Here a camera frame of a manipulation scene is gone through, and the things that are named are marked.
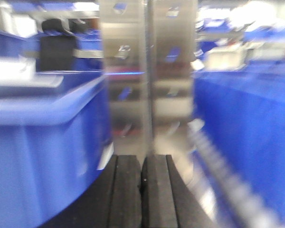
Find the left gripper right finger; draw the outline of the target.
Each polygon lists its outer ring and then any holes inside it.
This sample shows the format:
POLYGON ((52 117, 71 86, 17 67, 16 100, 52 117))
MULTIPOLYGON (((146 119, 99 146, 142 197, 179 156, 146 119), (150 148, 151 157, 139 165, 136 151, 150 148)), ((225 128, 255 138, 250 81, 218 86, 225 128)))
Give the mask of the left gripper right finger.
POLYGON ((171 155, 147 156, 142 166, 142 227, 213 228, 171 155))

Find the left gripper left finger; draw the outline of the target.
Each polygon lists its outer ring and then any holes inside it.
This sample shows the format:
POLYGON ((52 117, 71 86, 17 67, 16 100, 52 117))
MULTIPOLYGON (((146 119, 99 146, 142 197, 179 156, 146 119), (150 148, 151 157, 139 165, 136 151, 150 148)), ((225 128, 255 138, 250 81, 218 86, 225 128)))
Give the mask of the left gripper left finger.
POLYGON ((114 155, 93 184, 44 223, 46 228, 139 228, 141 168, 135 155, 114 155))

